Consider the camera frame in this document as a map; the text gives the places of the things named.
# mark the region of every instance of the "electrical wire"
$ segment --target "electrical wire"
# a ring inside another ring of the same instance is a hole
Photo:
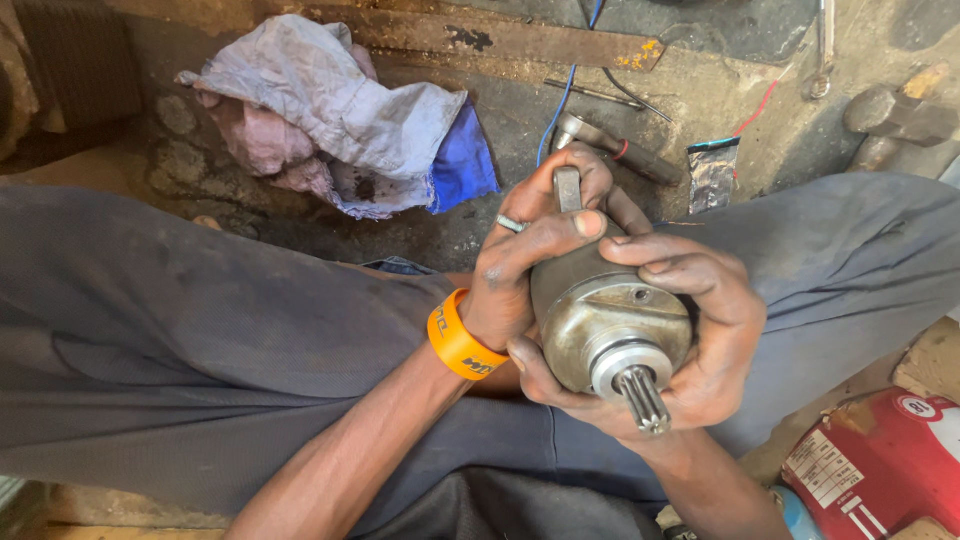
[[[786,66],[786,69],[783,70],[783,73],[780,73],[780,76],[777,77],[777,79],[774,81],[774,83],[773,83],[772,85],[770,85],[769,88],[767,88],[767,93],[763,95],[763,101],[760,102],[760,107],[756,110],[756,112],[754,112],[754,115],[751,116],[749,120],[747,120],[746,122],[744,122],[743,125],[740,126],[740,129],[739,129],[739,130],[736,130],[736,133],[734,133],[733,136],[738,136],[738,135],[740,135],[741,133],[743,133],[743,130],[745,130],[745,129],[747,128],[747,126],[750,125],[751,122],[753,122],[754,120],[756,120],[756,118],[757,118],[758,116],[760,116],[760,113],[763,112],[763,108],[767,106],[767,101],[770,99],[770,94],[772,94],[772,93],[774,92],[774,88],[776,88],[776,87],[777,87],[777,84],[780,83],[780,79],[782,79],[783,76],[786,75],[787,72],[789,72],[790,69],[792,69],[792,68],[793,68],[793,64],[792,64],[792,63],[791,63],[790,65]]]
[[[596,0],[597,5],[593,9],[593,17],[590,18],[588,22],[588,27],[593,30],[593,27],[597,23],[597,18],[600,17],[600,10],[603,8],[604,0]],[[579,0],[577,2],[580,5],[580,9],[583,9],[583,4],[580,4]],[[577,64],[570,66],[570,75],[566,78],[566,89],[564,90],[564,97],[560,100],[560,104],[557,106],[557,112],[553,115],[553,120],[550,120],[550,125],[546,127],[546,131],[543,132],[543,137],[540,139],[540,146],[537,148],[537,167],[540,166],[540,157],[543,155],[543,144],[546,143],[546,139],[550,137],[550,134],[553,133],[553,128],[557,126],[557,120],[560,119],[560,113],[564,111],[566,107],[566,102],[570,99],[570,87],[573,86],[573,76],[577,74]]]
[[[621,92],[627,94],[627,96],[629,96],[631,99],[633,99],[633,100],[636,101],[637,103],[641,104],[643,107],[646,107],[647,109],[649,109],[650,112],[656,113],[660,118],[663,118],[664,120],[666,120],[667,122],[670,122],[671,124],[673,123],[673,118],[671,118],[671,117],[667,116],[666,114],[664,114],[660,109],[657,109],[656,107],[650,105],[646,100],[640,99],[639,97],[635,96],[635,95],[634,95],[630,90],[628,90],[624,85],[622,85],[621,83],[619,83],[619,82],[613,77],[613,74],[610,72],[610,70],[609,70],[608,68],[604,67],[604,68],[603,68],[603,72],[604,72],[604,74],[607,76],[607,79],[610,80],[611,84],[614,85],[614,86],[616,86],[616,89],[618,89],[618,90],[620,90]]]
[[[580,0],[577,0],[577,6],[580,7],[580,13],[582,13],[582,14],[584,15],[584,20],[585,20],[587,23],[589,23],[589,22],[590,22],[589,15],[587,14],[587,10],[584,9],[584,4],[583,4],[583,2],[581,2]],[[589,28],[590,28],[591,30],[593,30],[593,28],[594,28],[595,26],[596,26],[596,19],[593,19],[593,24],[590,24],[590,25],[589,25]],[[667,122],[670,122],[671,124],[674,123],[674,122],[673,122],[673,118],[671,118],[671,117],[667,116],[666,114],[664,114],[662,110],[657,109],[656,107],[650,105],[650,103],[649,103],[648,101],[646,101],[646,100],[644,100],[644,99],[641,99],[639,96],[637,96],[636,94],[634,94],[633,92],[631,92],[630,90],[628,90],[628,89],[627,89],[624,85],[622,85],[619,81],[617,81],[617,80],[613,77],[613,74],[610,72],[610,70],[609,70],[607,67],[604,67],[604,68],[603,68],[603,73],[604,73],[604,75],[607,76],[607,80],[610,81],[611,85],[614,85],[614,86],[616,87],[616,89],[618,89],[618,90],[620,90],[621,92],[623,92],[627,97],[629,97],[630,99],[632,99],[632,100],[636,101],[637,103],[641,104],[643,107],[646,107],[647,109],[649,109],[649,110],[652,111],[653,113],[657,114],[660,118],[663,118],[663,119],[666,120]]]

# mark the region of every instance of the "black wire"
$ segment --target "black wire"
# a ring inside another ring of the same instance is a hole
[[[607,78],[610,79],[610,82],[611,82],[614,86],[616,86],[616,89],[618,89],[618,90],[620,90],[621,92],[627,94],[628,96],[630,96],[631,99],[633,99],[633,100],[636,101],[637,103],[641,104],[643,107],[646,107],[647,109],[655,112],[656,114],[658,114],[661,118],[663,118],[663,119],[666,120],[667,122],[670,122],[671,124],[673,123],[673,118],[670,118],[669,116],[667,116],[666,114],[664,114],[663,112],[661,112],[661,111],[660,111],[659,109],[657,109],[656,107],[654,107],[654,106],[650,105],[649,103],[647,103],[645,100],[640,99],[639,97],[637,97],[636,95],[634,95],[633,92],[631,92],[630,90],[628,90],[624,85],[622,85],[621,83],[618,83],[618,82],[616,81],[616,79],[613,77],[613,74],[610,72],[609,69],[607,69],[606,67],[604,67],[604,68],[603,68],[603,72],[604,72],[605,75],[607,75]]]
[[[605,2],[605,1],[606,1],[606,0],[597,0],[597,2]],[[582,14],[584,15],[584,20],[587,22],[587,28],[589,28],[590,30],[593,30],[593,27],[596,26],[596,23],[597,23],[597,21],[600,20],[600,17],[597,16],[596,20],[594,20],[594,21],[593,21],[593,24],[591,25],[591,24],[590,24],[590,15],[589,15],[589,13],[587,13],[587,10],[584,9],[584,3],[581,2],[580,0],[577,0],[577,6],[580,7],[580,13],[582,13]],[[651,110],[652,112],[654,112],[655,114],[657,114],[660,118],[663,118],[664,120],[666,120],[667,122],[670,122],[671,124],[673,123],[673,118],[667,116],[667,115],[664,114],[661,110],[659,110],[659,109],[657,109],[656,107],[650,105],[650,103],[647,102],[646,100],[640,99],[639,96],[637,96],[636,94],[634,94],[633,92],[631,92],[630,90],[628,90],[624,85],[622,85],[621,83],[619,83],[619,82],[613,77],[613,74],[610,72],[610,70],[609,70],[608,68],[604,67],[604,68],[603,68],[603,72],[604,72],[604,75],[607,76],[607,79],[610,80],[611,84],[614,85],[614,86],[616,86],[616,89],[620,90],[621,92],[623,92],[624,94],[626,94],[627,97],[629,97],[630,99],[632,99],[632,100],[636,101],[637,103],[641,104],[643,107],[646,107],[647,109]]]

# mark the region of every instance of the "leg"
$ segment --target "leg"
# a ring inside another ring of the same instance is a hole
[[[743,405],[711,434],[745,454],[784,416],[960,305],[957,215],[960,191],[947,185],[851,174],[658,229],[738,256],[769,309]],[[614,494],[635,500],[656,496],[639,458],[593,427],[555,417],[558,468],[569,481],[615,485]]]
[[[227,514],[419,346],[452,290],[80,189],[0,189],[0,253],[0,474]],[[464,399],[359,527],[467,464],[547,470],[548,448],[542,407]]]

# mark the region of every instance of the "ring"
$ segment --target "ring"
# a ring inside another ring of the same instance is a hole
[[[513,219],[510,219],[509,217],[503,215],[502,213],[498,213],[496,215],[496,223],[497,225],[506,227],[507,229],[510,229],[511,231],[517,234],[523,233],[523,231],[525,231],[527,227],[530,227],[529,223],[517,223],[516,221],[514,221]]]

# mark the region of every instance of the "concrete floor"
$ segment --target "concrete floor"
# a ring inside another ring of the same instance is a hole
[[[484,3],[488,9],[503,10],[511,15],[539,10],[543,14],[538,20],[565,21],[576,14],[571,14],[567,5],[573,1],[470,0],[470,3]],[[309,195],[290,193],[251,179],[234,164],[216,127],[190,92],[173,80],[182,70],[199,71],[206,59],[251,27],[250,0],[108,2],[119,11],[130,13],[127,21],[143,71],[144,93],[147,103],[153,105],[143,121],[130,126],[130,136],[125,136],[128,143],[132,139],[141,141],[134,145],[134,151],[140,152],[148,163],[145,177],[135,180],[132,186],[141,198],[183,217],[197,213],[213,215],[229,231],[320,258],[363,262],[399,255],[441,271],[471,267],[502,195],[491,194],[469,201],[442,215],[410,209],[382,222],[357,222]],[[711,10],[721,14],[730,11],[731,16],[748,20],[765,10],[751,8],[752,15],[747,15],[741,13],[746,9],[744,6],[768,3],[776,2],[731,1],[711,4]],[[276,4],[284,5],[280,0],[276,0]],[[779,48],[799,51],[782,59],[751,53],[742,43],[736,47],[707,46],[693,30],[677,37],[678,29],[692,23],[677,22],[662,29],[664,34],[673,37],[674,46],[667,49],[654,71],[649,74],[618,72],[617,77],[672,115],[675,125],[650,113],[636,113],[617,104],[579,95],[573,96],[568,110],[634,139],[686,170],[685,147],[731,135],[753,114],[771,82],[792,63],[793,68],[777,87],[764,114],[744,133],[733,200],[746,201],[802,184],[842,171],[862,140],[862,135],[848,134],[840,124],[843,108],[852,96],[879,83],[898,85],[926,64],[943,58],[960,65],[960,33],[956,28],[945,34],[940,32],[941,37],[923,50],[903,50],[897,46],[895,31],[904,14],[914,9],[915,4],[912,0],[840,3],[834,90],[818,102],[802,98],[804,79],[816,63],[816,26],[810,28],[813,16],[810,12],[806,14],[809,20],[803,20],[803,13],[794,14],[796,26],[787,29],[789,32],[778,30],[782,35]],[[432,0],[384,0],[378,5],[412,11],[448,6]],[[646,0],[611,0],[606,9],[616,15],[601,17],[598,28],[610,29],[605,28],[609,21],[614,30],[624,31],[623,20],[634,20],[637,26],[643,26],[640,23],[646,19],[641,8],[653,9],[652,6]],[[464,9],[445,8],[448,12]],[[673,8],[656,6],[656,10],[660,18],[667,16],[663,10],[673,10],[674,20],[684,20],[686,16],[686,12]],[[470,13],[478,16],[476,11]],[[697,24],[703,28],[706,23]],[[765,28],[766,23],[757,24]],[[719,22],[716,26],[726,28]],[[719,30],[713,33],[723,34]],[[774,46],[776,43],[763,41],[763,44]],[[710,51],[742,58],[778,59],[778,63],[735,60]],[[374,51],[373,59],[386,86],[430,81],[451,90],[470,92],[504,191],[533,170],[542,130],[560,98],[557,89],[543,86],[541,81],[545,77],[563,78],[567,67],[390,51]],[[580,69],[576,82],[615,93],[597,69]],[[943,99],[960,105],[960,89],[955,82],[954,78],[945,89]],[[188,127],[192,123],[198,127],[187,131],[183,128],[184,122]],[[947,157],[944,155],[932,162],[928,166],[929,174],[944,170]],[[658,187],[615,164],[612,169],[617,182],[652,220],[685,214],[686,184],[672,189]]]
[[[182,70],[199,71],[206,59],[252,27],[251,0],[107,1],[126,15],[151,110],[124,126],[123,135],[108,148],[75,158],[84,164],[48,171],[39,179],[8,182],[84,184],[116,191],[184,218],[212,215],[231,233],[320,258],[363,262],[399,255],[441,271],[471,268],[503,195],[469,201],[442,215],[410,209],[390,220],[358,222],[308,195],[270,187],[240,171],[216,127],[190,92],[173,80]],[[451,7],[430,0],[381,0],[377,5],[421,12],[483,8],[508,18],[530,14],[537,21],[580,25],[573,1],[456,0],[458,6]],[[271,3],[284,6],[282,0]],[[616,75],[673,116],[676,124],[578,95],[567,109],[686,170],[685,147],[731,135],[792,64],[765,112],[744,133],[733,201],[841,172],[862,140],[843,130],[840,118],[846,104],[867,87],[898,86],[934,61],[960,65],[960,10],[953,0],[840,2],[834,88],[828,98],[809,102],[802,98],[802,88],[816,64],[816,25],[811,24],[816,2],[808,0],[795,9],[802,3],[791,0],[794,7],[784,12],[777,0],[730,0],[684,12],[646,0],[609,0],[598,29],[659,35],[671,45],[653,72]],[[373,59],[386,86],[429,81],[470,92],[505,192],[534,169],[536,146],[560,98],[558,90],[540,83],[545,77],[562,79],[566,66],[392,51],[373,51]],[[576,83],[615,93],[596,69],[579,70]],[[956,77],[948,81],[941,99],[960,107]],[[953,143],[933,153],[912,152],[898,168],[936,177],[957,153],[960,144]],[[611,165],[617,183],[652,220],[685,215],[688,185],[658,187]],[[81,178],[74,173],[78,169],[87,177],[108,180]],[[898,359],[894,354],[879,360],[786,419],[771,443],[745,458],[745,466],[758,479],[775,479],[786,452],[820,410],[884,387]],[[54,520],[65,523],[221,528],[227,522],[108,490],[62,488],[55,502]]]

